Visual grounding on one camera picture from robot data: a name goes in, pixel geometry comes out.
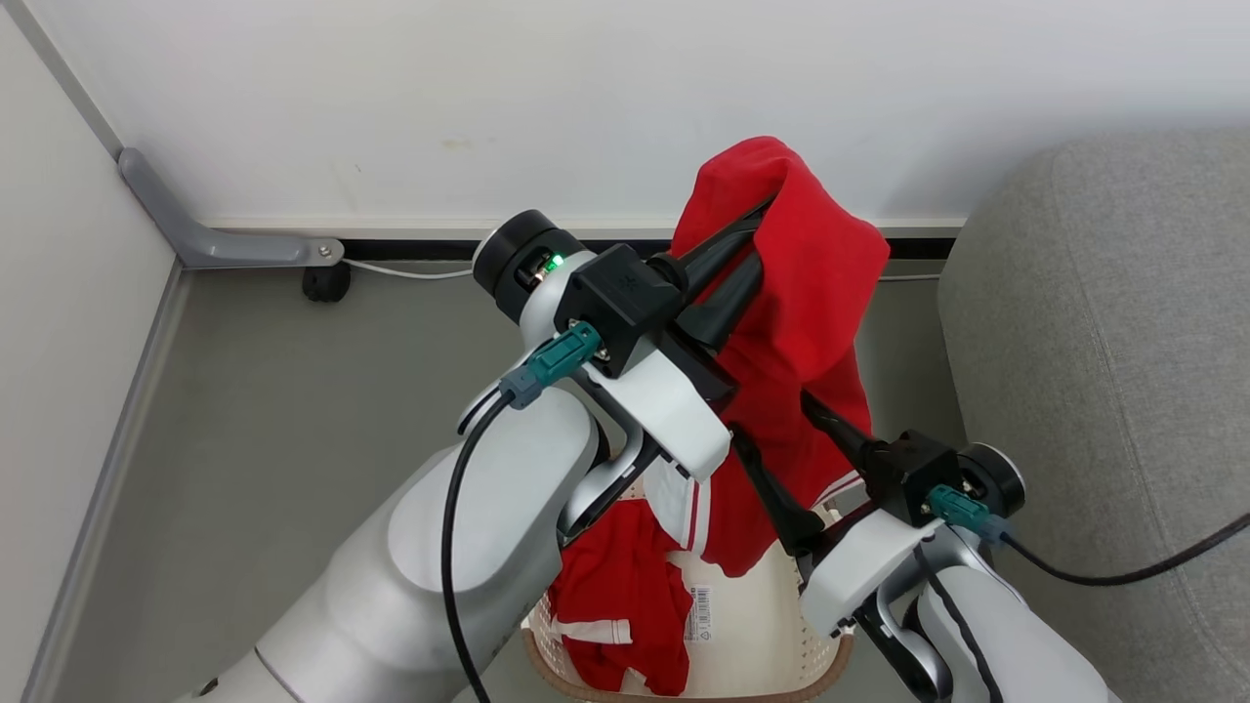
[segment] label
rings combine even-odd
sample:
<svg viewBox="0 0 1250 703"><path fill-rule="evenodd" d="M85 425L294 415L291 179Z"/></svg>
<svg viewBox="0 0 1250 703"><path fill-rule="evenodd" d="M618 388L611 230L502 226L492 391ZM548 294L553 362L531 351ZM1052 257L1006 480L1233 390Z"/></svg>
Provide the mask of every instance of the label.
<svg viewBox="0 0 1250 703"><path fill-rule="evenodd" d="M686 642L711 642L711 587L690 585L690 614L686 615Z"/></svg>

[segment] black caster wheel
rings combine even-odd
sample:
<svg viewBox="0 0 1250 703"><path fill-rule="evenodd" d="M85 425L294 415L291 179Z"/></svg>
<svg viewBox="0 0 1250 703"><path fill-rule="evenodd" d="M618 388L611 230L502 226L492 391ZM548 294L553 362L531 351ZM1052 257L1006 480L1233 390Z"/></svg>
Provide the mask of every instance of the black caster wheel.
<svg viewBox="0 0 1250 703"><path fill-rule="evenodd" d="M304 269L304 295L314 303L338 303L351 286L351 266L339 261L332 266Z"/></svg>

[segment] gray bracket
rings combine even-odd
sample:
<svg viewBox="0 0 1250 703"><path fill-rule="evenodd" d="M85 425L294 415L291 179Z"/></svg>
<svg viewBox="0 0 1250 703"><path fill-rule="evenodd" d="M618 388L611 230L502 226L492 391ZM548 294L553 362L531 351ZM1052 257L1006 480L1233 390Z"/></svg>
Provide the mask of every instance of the gray bracket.
<svg viewBox="0 0 1250 703"><path fill-rule="evenodd" d="M122 149L118 170L188 269L332 266L342 259L338 239L229 234L191 219L138 149Z"/></svg>

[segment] red garment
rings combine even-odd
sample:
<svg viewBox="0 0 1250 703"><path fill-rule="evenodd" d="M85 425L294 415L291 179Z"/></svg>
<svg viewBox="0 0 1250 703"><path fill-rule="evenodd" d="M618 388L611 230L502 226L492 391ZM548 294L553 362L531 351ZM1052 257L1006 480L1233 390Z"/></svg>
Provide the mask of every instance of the red garment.
<svg viewBox="0 0 1250 703"><path fill-rule="evenodd" d="M718 357L740 385L720 417L745 428L764 465L799 503L812 505L851 467L802 417L799 393L808 389L870 432L852 341L890 249L872 225L825 193L798 154L775 138L759 136L699 170L672 236L672 254L685 254L774 193L754 239L764 285ZM729 577L746 573L776 533L738 457L731 452L709 484L691 484L691 529L682 533L689 539L684 547L699 542L705 562L719 564ZM709 504L706 497L700 500L700 490L711 492L705 535L692 529L702 519L700 504L705 510Z"/></svg>
<svg viewBox="0 0 1250 703"><path fill-rule="evenodd" d="M666 559L675 549L645 500L620 500L561 553L564 568L548 590L552 619L629 622L630 644L562 638L588 684L620 690L628 667L658 695L685 690L690 658L682 637L692 600L681 569Z"/></svg>

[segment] gray cushion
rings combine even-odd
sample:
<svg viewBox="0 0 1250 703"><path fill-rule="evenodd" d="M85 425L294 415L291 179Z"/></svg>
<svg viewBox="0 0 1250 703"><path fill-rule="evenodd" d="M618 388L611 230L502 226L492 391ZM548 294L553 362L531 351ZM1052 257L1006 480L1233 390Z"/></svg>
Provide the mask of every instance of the gray cushion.
<svg viewBox="0 0 1250 703"><path fill-rule="evenodd" d="M1250 130L1034 158L939 290L968 435L1024 472L1042 558L1132 570L1250 509ZM1128 587L1000 565L1126 702L1250 700L1250 533Z"/></svg>

